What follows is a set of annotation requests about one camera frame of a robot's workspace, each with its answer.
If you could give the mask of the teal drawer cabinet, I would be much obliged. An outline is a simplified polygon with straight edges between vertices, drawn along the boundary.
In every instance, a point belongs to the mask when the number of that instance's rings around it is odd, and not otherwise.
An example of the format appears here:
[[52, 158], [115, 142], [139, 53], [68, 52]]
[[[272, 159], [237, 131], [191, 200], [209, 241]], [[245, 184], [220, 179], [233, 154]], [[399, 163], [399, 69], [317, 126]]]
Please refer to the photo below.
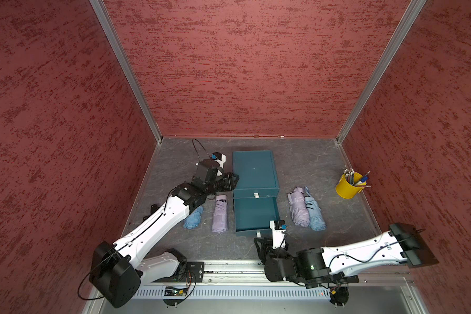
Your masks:
[[236, 235], [270, 234], [271, 222], [280, 220], [280, 188], [272, 151], [236, 151], [232, 170], [239, 176], [233, 190]]

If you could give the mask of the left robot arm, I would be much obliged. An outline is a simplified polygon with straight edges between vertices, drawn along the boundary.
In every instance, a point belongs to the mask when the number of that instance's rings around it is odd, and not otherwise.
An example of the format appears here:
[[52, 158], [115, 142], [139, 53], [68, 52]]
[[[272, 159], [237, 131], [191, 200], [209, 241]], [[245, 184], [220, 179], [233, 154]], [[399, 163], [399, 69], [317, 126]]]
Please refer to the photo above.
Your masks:
[[113, 307], [119, 308], [144, 283], [169, 277], [195, 276], [187, 270], [187, 259], [170, 249], [147, 258], [149, 251], [179, 222], [205, 203], [208, 196], [235, 189], [239, 177], [224, 170], [226, 156], [215, 152], [198, 162], [191, 182], [168, 193], [164, 204], [129, 234], [114, 243], [101, 242], [93, 252], [87, 279]]

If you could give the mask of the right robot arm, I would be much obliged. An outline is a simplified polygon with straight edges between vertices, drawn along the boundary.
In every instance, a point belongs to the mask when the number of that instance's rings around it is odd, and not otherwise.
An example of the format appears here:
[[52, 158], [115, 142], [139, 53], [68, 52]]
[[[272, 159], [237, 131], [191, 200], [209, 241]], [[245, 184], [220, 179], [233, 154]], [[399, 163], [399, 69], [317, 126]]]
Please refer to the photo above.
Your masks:
[[415, 226], [395, 223], [376, 237], [350, 245], [305, 249], [292, 255], [287, 251], [286, 230], [272, 231], [271, 238], [254, 243], [264, 274], [270, 282], [288, 281], [307, 289], [358, 283], [358, 274], [379, 266], [405, 264], [420, 268], [439, 261]]

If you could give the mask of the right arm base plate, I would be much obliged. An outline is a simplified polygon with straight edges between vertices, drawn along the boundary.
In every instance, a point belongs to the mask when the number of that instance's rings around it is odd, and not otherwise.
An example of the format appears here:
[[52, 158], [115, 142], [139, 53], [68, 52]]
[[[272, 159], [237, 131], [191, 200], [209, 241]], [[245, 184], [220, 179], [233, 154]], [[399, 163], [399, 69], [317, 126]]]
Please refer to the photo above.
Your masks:
[[335, 284], [351, 284], [359, 283], [358, 275], [347, 276], [344, 272], [331, 274], [324, 264], [313, 264], [306, 266], [302, 277], [308, 283], [335, 283]]

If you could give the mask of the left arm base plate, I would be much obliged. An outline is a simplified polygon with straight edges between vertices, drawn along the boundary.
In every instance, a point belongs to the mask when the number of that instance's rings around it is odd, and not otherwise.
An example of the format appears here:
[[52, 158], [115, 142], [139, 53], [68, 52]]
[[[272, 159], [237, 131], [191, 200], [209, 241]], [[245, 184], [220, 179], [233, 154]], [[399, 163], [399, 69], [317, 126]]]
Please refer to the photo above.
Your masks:
[[201, 283], [204, 279], [205, 263], [204, 262], [182, 262], [177, 270], [173, 273], [173, 282], [182, 282], [192, 277], [192, 281]]

